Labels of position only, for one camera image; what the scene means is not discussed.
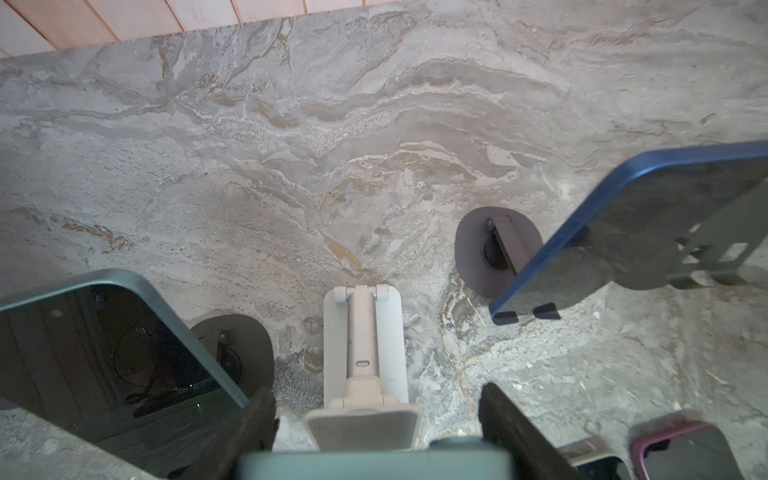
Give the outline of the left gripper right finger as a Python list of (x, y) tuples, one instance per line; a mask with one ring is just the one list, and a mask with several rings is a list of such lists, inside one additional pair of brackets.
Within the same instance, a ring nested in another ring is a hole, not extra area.
[(511, 454), (519, 479), (582, 478), (494, 383), (482, 388), (478, 418), (483, 438)]

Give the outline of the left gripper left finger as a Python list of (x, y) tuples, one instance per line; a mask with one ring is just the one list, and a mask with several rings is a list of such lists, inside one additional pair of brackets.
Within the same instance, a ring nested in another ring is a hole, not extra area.
[(200, 457), (178, 479), (233, 479), (242, 455), (272, 450), (279, 426), (274, 391), (262, 387), (217, 431)]

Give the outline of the purple edged phone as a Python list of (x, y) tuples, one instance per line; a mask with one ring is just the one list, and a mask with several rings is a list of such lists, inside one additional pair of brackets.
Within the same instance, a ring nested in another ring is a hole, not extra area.
[(631, 458), (639, 479), (745, 479), (722, 431), (701, 421), (637, 438)]

